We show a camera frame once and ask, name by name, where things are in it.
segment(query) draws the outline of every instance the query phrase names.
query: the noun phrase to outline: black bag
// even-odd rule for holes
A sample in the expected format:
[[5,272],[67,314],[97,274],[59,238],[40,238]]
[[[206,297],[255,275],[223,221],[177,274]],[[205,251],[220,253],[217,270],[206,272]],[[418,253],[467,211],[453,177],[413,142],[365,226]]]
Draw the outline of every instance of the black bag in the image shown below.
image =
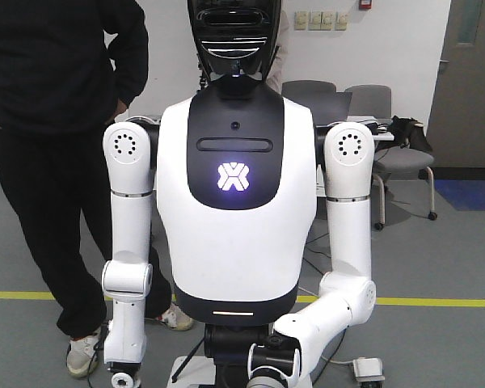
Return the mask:
[[428,154],[433,151],[424,135],[424,126],[414,118],[393,116],[388,132],[394,135],[394,140],[380,141],[376,151],[395,146],[409,147]]

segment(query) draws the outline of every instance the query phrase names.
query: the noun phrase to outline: glowing logo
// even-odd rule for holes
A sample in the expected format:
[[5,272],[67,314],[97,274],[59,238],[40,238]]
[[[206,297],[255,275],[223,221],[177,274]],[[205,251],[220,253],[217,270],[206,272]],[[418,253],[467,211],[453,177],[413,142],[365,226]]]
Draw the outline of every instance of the glowing logo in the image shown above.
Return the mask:
[[217,168],[217,171],[219,171],[217,186],[224,192],[228,192],[232,186],[238,192],[243,192],[250,186],[248,179],[246,179],[250,169],[244,163],[223,163]]

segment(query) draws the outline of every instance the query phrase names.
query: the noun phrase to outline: door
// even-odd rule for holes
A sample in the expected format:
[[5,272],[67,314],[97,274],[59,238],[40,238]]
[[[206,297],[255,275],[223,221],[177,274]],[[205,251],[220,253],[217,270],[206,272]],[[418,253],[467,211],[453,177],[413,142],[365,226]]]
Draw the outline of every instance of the door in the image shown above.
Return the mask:
[[428,140],[436,167],[485,168],[485,0],[452,0]]

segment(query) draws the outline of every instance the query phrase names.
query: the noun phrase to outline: office chair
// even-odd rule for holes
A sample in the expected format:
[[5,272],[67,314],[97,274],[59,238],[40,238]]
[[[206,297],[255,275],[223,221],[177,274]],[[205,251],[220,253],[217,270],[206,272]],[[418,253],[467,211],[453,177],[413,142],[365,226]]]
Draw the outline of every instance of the office chair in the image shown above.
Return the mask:
[[[350,113],[352,116],[374,116],[378,122],[391,121],[391,89],[383,85],[359,85],[351,86],[345,91],[352,92]],[[424,126],[415,123],[413,134],[424,135]],[[392,147],[376,151],[373,158],[372,176],[379,185],[379,222],[373,224],[376,230],[382,230],[386,223],[385,196],[388,187],[385,182],[394,173],[409,173],[426,170],[429,180],[429,214],[432,221],[437,219],[435,213],[435,181],[430,166],[433,164],[433,156],[414,150],[408,144],[394,145]]]
[[316,107],[326,94],[336,93],[336,85],[331,82],[301,79],[282,84],[282,95],[304,107]]

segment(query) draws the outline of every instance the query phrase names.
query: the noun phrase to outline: humanoid robot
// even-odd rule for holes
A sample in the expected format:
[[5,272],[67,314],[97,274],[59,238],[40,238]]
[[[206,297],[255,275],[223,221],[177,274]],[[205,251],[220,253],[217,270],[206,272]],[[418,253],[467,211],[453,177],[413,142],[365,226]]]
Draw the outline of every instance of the humanoid robot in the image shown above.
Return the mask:
[[[357,123],[317,133],[309,109],[265,85],[280,1],[188,0],[188,10],[208,87],[169,107],[159,128],[135,120],[104,135],[113,258],[103,290],[114,301],[104,362],[115,388],[141,384],[156,167],[175,295],[205,323],[206,357],[194,357],[169,386],[310,387],[327,344],[373,310],[373,138]],[[332,272],[316,302],[288,314],[316,212],[318,164],[327,172]]]

